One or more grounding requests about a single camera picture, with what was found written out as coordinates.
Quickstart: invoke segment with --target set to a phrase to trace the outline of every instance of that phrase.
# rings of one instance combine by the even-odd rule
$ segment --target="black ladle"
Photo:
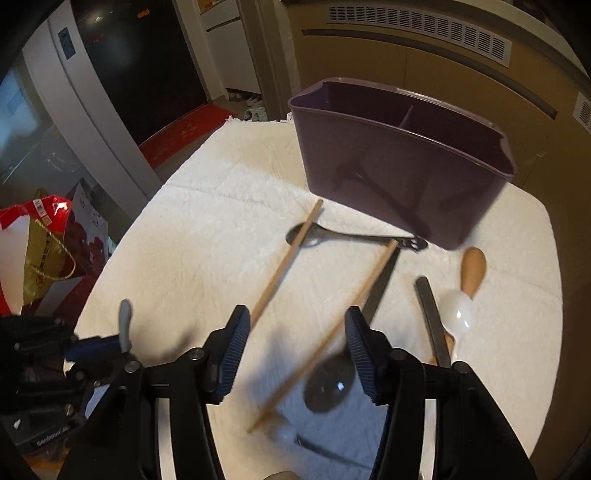
[[[288,244],[291,245],[293,243],[302,225],[304,224],[298,223],[287,232],[285,240]],[[382,300],[386,288],[388,288],[388,283],[394,271],[400,250],[406,248],[420,252],[427,248],[427,241],[417,236],[392,237],[334,232],[314,222],[308,230],[301,246],[304,248],[314,247],[326,240],[350,240],[388,245],[392,239],[398,242],[398,247],[392,253],[388,263],[386,263],[369,292],[368,299],[362,310],[363,317],[371,324],[378,310],[379,302]],[[327,358],[314,369],[304,388],[304,403],[310,411],[326,413],[342,403],[349,394],[354,380],[355,364],[351,359],[349,348],[345,346],[341,353]]]
[[[369,324],[373,321],[379,303],[388,288],[399,254],[400,248],[396,247],[369,292],[362,310],[363,317]],[[341,353],[328,357],[317,366],[308,378],[304,387],[306,407],[314,413],[326,413],[332,410],[349,394],[354,380],[355,364],[349,348],[345,346]]]
[[[291,245],[293,243],[303,225],[303,223],[298,223],[291,227],[286,233],[285,241],[287,241],[288,244]],[[380,245],[388,245],[390,240],[396,240],[400,248],[409,248],[415,252],[427,248],[428,245],[426,240],[418,236],[357,235],[354,233],[341,233],[328,230],[314,222],[308,230],[301,247],[314,247],[326,240],[353,240],[356,242],[367,242]]]

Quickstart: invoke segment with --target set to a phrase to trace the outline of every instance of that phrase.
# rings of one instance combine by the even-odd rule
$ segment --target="table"
[[[145,365],[172,361],[202,345],[211,330],[226,323],[235,304],[254,306],[287,250],[285,233],[306,218],[315,199],[293,124],[227,122],[131,226],[98,279],[76,333],[81,338],[116,333],[119,302],[129,298],[132,352]],[[319,223],[349,232],[405,233],[331,201],[325,202]],[[467,245],[485,252],[488,273],[475,297],[478,321],[459,358],[472,366],[531,454],[550,405],[562,330],[560,273],[548,214],[538,200],[507,185]],[[304,480],[368,476],[245,430],[262,402],[350,305],[382,248],[326,242],[300,252],[246,344],[231,394],[209,407],[228,479],[262,480],[288,469]],[[413,281],[426,275],[440,298],[458,286],[461,256],[462,249],[448,252],[435,245],[419,254],[403,251],[373,328],[393,346],[428,361],[431,348]],[[306,409],[301,385],[280,412],[303,436],[373,464],[385,407],[371,404],[358,382],[329,414]],[[428,401],[421,464],[426,478],[433,468],[434,415]],[[174,478],[170,445],[161,448],[161,463],[163,479]]]

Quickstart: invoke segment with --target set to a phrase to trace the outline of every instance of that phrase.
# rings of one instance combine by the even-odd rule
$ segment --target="air vent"
[[[577,103],[574,106],[573,117],[591,134],[591,102],[581,92],[579,92]]]
[[[505,67],[511,58],[511,41],[457,18],[424,10],[391,5],[329,5],[329,22],[408,30],[439,38],[479,53]]]

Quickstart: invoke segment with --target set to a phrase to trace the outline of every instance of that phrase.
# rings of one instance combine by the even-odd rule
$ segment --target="screw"
[[[203,348],[193,348],[189,350],[189,358],[191,360],[201,360],[205,356],[205,350]]]
[[[453,369],[461,374],[467,374],[470,372],[470,367],[465,362],[455,362],[453,364]]]
[[[395,348],[390,352],[390,357],[394,360],[402,361],[406,358],[407,353],[401,348]]]
[[[125,371],[129,374],[132,374],[133,372],[137,372],[139,366],[140,365],[137,360],[132,360],[131,362],[127,362],[125,364]]]

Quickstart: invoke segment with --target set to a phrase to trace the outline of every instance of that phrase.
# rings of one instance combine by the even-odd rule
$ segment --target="purple utensil holder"
[[[332,78],[289,106],[313,193],[448,250],[515,174],[498,127],[418,93]]]

